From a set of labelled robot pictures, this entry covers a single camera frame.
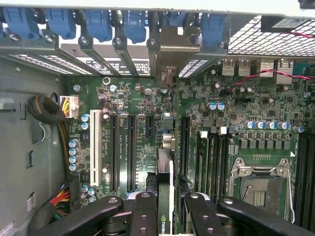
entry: electrolytic capacitor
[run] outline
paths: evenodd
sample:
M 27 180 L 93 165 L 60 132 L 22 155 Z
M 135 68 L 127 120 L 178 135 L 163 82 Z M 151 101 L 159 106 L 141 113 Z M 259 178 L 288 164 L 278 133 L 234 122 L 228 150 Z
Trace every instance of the electrolytic capacitor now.
M 81 116 L 81 121 L 82 122 L 88 122 L 90 120 L 90 115 L 89 114 L 84 114 Z
M 212 89 L 219 89 L 220 88 L 220 84 L 219 83 L 215 83 L 211 86 Z
M 270 104 L 270 103 L 273 103 L 274 102 L 274 100 L 272 99 L 272 98 L 264 98 L 263 100 L 262 100 L 262 104 L 264 104 L 264 105 L 268 105 L 268 104 Z
M 285 91 L 288 91 L 288 90 L 289 90 L 288 86 L 281 86 L 281 87 L 278 87 L 276 89 L 276 92 L 285 92 Z
M 247 120 L 244 123 L 244 127 L 247 129 L 252 129 L 254 127 L 254 122 Z
M 276 124 L 274 122 L 272 122 L 272 121 L 268 121 L 266 123 L 266 128 L 267 129 L 275 129 L 276 128 Z
M 78 156 L 77 155 L 69 157 L 69 163 L 73 164 L 73 163 L 76 163 L 77 161 L 78 161 Z
M 315 103 L 311 103 L 309 105 L 309 110 L 311 110 L 312 112 L 315 111 Z
M 70 171 L 75 171 L 78 168 L 79 168 L 79 163 L 77 163 L 77 162 L 69 165 L 69 170 Z
M 87 193 L 89 188 L 90 188 L 90 184 L 89 183 L 84 183 L 84 184 L 82 184 L 81 192 Z
M 69 149 L 69 155 L 70 156 L 74 156 L 75 154 L 78 154 L 78 153 L 79 153 L 79 149 L 77 147 Z
M 82 129 L 82 130 L 87 130 L 87 129 L 89 129 L 89 123 L 83 122 L 83 123 L 81 124 L 81 129 Z
M 217 104 L 217 108 L 218 110 L 223 111 L 225 109 L 225 104 L 223 102 L 219 102 Z
M 90 196 L 95 195 L 96 192 L 97 192 L 97 188 L 96 188 L 95 186 L 90 186 L 90 187 L 89 187 L 89 189 L 88 189 L 88 194 L 89 194 Z
M 296 133 L 303 133 L 305 131 L 305 128 L 303 126 L 294 126 L 293 131 Z
M 70 148 L 75 148 L 79 146 L 79 141 L 77 139 L 72 139 L 69 141 L 68 145 Z
M 283 121 L 279 122 L 278 123 L 278 128 L 279 129 L 287 129 L 288 128 L 287 122 L 283 122 Z
M 239 87 L 239 88 L 236 88 L 236 93 L 244 93 L 245 92 L 245 88 L 244 87 Z
M 217 108 L 217 104 L 215 102 L 209 102 L 208 107 L 210 110 L 214 111 Z
M 109 164 L 106 164 L 106 165 L 103 167 L 102 172 L 103 172 L 104 174 L 106 174 L 106 173 L 108 172 L 108 170 L 109 170 Z
M 264 128 L 264 122 L 262 122 L 262 121 L 256 121 L 256 122 L 255 122 L 255 128 L 257 128 L 257 129 L 263 129 L 263 128 Z

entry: metal ventilation grille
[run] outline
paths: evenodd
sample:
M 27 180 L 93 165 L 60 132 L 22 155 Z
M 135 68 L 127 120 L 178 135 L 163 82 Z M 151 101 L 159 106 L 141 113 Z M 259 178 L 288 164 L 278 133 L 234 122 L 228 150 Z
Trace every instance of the metal ventilation grille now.
M 53 61 L 55 63 L 58 63 L 60 65 L 63 65 L 63 66 L 65 66 L 65 67 L 67 67 L 67 68 L 69 68 L 69 69 L 71 69 L 71 70 L 73 70 L 75 72 L 80 73 L 80 74 L 92 75 L 92 73 L 90 73 L 89 71 L 86 71 L 86 70 L 80 68 L 79 66 L 77 66 L 75 64 L 72 64 L 72 63 L 70 63 L 70 62 L 68 62 L 68 61 L 66 61 L 66 60 L 64 60 L 64 59 L 62 59 L 62 58 L 60 58 L 58 56 L 54 56 L 54 55 L 40 55 L 40 56 L 43 57 L 43 58 L 46 58 L 48 60 L 51 60 L 51 61 Z
M 42 66 L 42 67 L 45 67 L 47 69 L 59 72 L 61 74 L 66 74 L 66 75 L 72 75 L 73 74 L 70 71 L 67 71 L 67 70 L 61 69 L 59 67 L 56 67 L 54 65 L 45 63 L 45 62 L 40 61 L 40 60 L 37 60 L 37 59 L 32 58 L 32 57 L 30 57 L 28 55 L 25 55 L 25 54 L 17 54 L 17 55 L 9 54 L 9 56 L 17 58 L 17 59 L 20 59 L 20 60 L 24 60 L 24 61 L 27 61 L 27 62 L 30 62 L 30 63 L 33 63 L 33 64 L 36 64 L 36 65 L 39 65 L 39 66 Z
M 199 69 L 207 60 L 191 60 L 179 73 L 179 77 L 188 78 L 193 72 Z
M 315 56 L 315 38 L 305 38 L 285 33 L 262 33 L 261 16 L 256 16 L 233 35 L 229 54 L 266 56 Z M 315 33 L 315 21 L 311 20 L 296 28 L 296 32 Z

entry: screw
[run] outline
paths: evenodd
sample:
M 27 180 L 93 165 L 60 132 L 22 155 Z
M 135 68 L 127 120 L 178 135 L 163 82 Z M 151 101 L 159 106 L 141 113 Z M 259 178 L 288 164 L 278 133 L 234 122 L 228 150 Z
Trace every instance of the screw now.
M 81 86 L 80 86 L 80 85 L 74 85 L 74 86 L 73 86 L 73 90 L 74 90 L 75 92 L 79 92 L 79 91 L 81 90 Z
M 151 45 L 155 45 L 157 43 L 157 41 L 153 38 L 151 39 Z
M 111 91 L 111 92 L 116 92 L 116 91 L 117 91 L 117 86 L 116 86 L 116 85 L 111 85 L 111 86 L 109 87 L 109 91 Z
M 148 193 L 143 193 L 143 194 L 141 194 L 141 196 L 142 196 L 143 198 L 148 198 L 150 195 L 149 195 Z
M 89 43 L 88 39 L 87 39 L 85 36 L 81 36 L 81 37 L 80 37 L 80 41 L 81 41 L 83 44 L 88 44 L 88 43 Z
M 46 41 L 49 42 L 49 43 L 54 42 L 54 39 L 53 39 L 52 36 L 50 36 L 50 35 L 45 35 L 45 39 L 46 39 Z
M 108 200 L 109 203 L 116 203 L 117 199 L 116 198 L 111 198 L 110 200 Z
M 10 34 L 10 39 L 13 41 L 13 42 L 18 42 L 20 41 L 19 39 L 19 36 L 17 36 L 16 34 Z
M 224 43 L 224 42 L 218 43 L 218 47 L 219 47 L 219 48 L 223 48 L 223 47 L 224 47 L 224 45 L 225 45 L 225 43 Z
M 191 195 L 190 195 L 192 198 L 198 198 L 198 194 L 196 194 L 196 193 L 192 193 Z
M 231 199 L 224 199 L 224 202 L 229 205 L 233 204 L 233 201 Z
M 118 45 L 121 45 L 122 40 L 121 40 L 120 38 L 116 38 L 116 43 L 117 43 Z

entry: motherboard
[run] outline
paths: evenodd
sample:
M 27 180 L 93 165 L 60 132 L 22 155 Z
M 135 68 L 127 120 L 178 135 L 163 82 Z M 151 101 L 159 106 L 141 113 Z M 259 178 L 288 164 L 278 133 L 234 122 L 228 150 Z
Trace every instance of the motherboard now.
M 233 196 L 292 220 L 298 139 L 314 118 L 315 86 L 269 73 L 233 87 L 250 75 L 247 63 L 238 76 L 223 62 L 172 88 L 149 78 L 70 78 L 69 95 L 79 98 L 69 137 L 77 143 L 71 170 L 85 189 L 81 207 L 146 191 L 162 148 L 176 151 L 175 175 L 190 191 L 214 202 Z

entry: green circuit board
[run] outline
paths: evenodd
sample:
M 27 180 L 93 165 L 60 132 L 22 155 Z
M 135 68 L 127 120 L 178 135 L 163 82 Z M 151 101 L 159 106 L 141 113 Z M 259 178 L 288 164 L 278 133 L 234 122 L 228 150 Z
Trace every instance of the green circuit board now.
M 119 160 L 120 160 L 120 183 L 117 191 L 110 191 L 110 178 L 108 174 L 102 175 L 102 184 L 97 190 L 97 198 L 115 194 L 126 199 L 131 191 L 145 191 L 147 172 L 155 173 L 157 171 L 157 148 L 162 145 L 162 117 L 164 113 L 177 115 L 180 121 L 182 117 L 189 117 L 189 141 L 188 141 L 188 171 L 186 177 L 188 186 L 191 191 L 204 191 L 210 193 L 211 176 L 223 170 L 223 175 L 216 181 L 219 181 L 221 187 L 225 188 L 224 194 L 238 197 L 249 203 L 256 203 L 257 199 L 261 200 L 261 194 L 264 197 L 279 198 L 276 203 L 278 209 L 273 212 L 283 218 L 289 219 L 288 213 L 288 197 L 287 179 L 274 177 L 263 188 L 252 188 L 252 192 L 245 193 L 248 182 L 253 181 L 259 185 L 256 179 L 238 178 L 235 182 L 230 181 L 230 171 L 235 160 L 242 157 L 248 166 L 277 166 L 283 158 L 289 161 L 291 169 L 290 183 L 294 187 L 296 160 L 297 160 L 297 144 L 298 134 L 293 131 L 294 126 L 303 126 L 305 121 L 313 119 L 313 112 L 308 110 L 311 98 L 304 98 L 305 91 L 314 92 L 315 88 L 310 82 L 292 79 L 289 90 L 285 92 L 277 91 L 279 85 L 264 83 L 263 77 L 248 80 L 242 84 L 244 88 L 251 88 L 251 92 L 231 93 L 229 90 L 236 81 L 242 77 L 209 75 L 208 73 L 191 80 L 180 80 L 175 89 L 170 89 L 166 94 L 162 94 L 160 87 L 157 86 L 154 79 L 133 79 L 133 78 L 111 78 L 108 86 L 103 85 L 102 78 L 71 78 L 68 80 L 69 95 L 79 97 L 79 117 L 88 114 L 90 110 L 102 109 L 108 107 L 113 114 L 119 116 Z M 214 84 L 219 83 L 220 88 L 214 88 Z M 80 92 L 74 92 L 73 86 L 79 85 Z M 115 85 L 115 92 L 109 91 L 109 86 Z M 179 106 L 174 107 L 178 93 Z M 99 101 L 98 95 L 105 94 L 110 102 Z M 270 104 L 264 104 L 266 97 L 273 98 Z M 210 110 L 208 104 L 214 102 L 216 104 L 223 103 L 225 105 L 222 110 Z M 127 187 L 127 147 L 128 147 L 128 116 L 136 117 L 136 183 L 135 189 Z M 154 118 L 154 135 L 147 137 L 146 134 L 146 117 Z M 286 130 L 282 129 L 248 129 L 245 128 L 246 121 L 285 121 L 288 123 Z M 224 154 L 225 165 L 222 166 L 220 161 L 216 170 L 211 169 L 211 165 L 216 160 L 211 160 L 206 167 L 203 155 L 211 152 L 211 148 L 204 147 L 203 155 L 200 154 L 200 146 L 198 146 L 198 134 L 200 131 L 209 131 L 211 128 L 220 129 L 221 127 L 233 127 L 233 133 L 228 136 L 225 143 L 220 143 L 227 147 Z M 90 168 L 90 150 L 89 142 L 85 138 L 87 131 L 81 130 L 80 119 L 70 119 L 70 138 L 80 140 L 79 150 L 79 169 L 73 174 L 87 176 Z M 102 123 L 102 164 L 105 165 L 110 161 L 110 126 L 108 122 Z M 200 171 L 207 169 L 209 176 L 201 177 Z M 196 178 L 206 178 L 206 180 L 198 180 Z M 204 182 L 209 182 L 207 186 L 201 186 Z M 233 184 L 234 189 L 229 192 L 229 186 Z M 271 192 L 278 191 L 278 195 L 272 195 Z M 88 199 L 81 201 L 81 206 L 88 204 Z

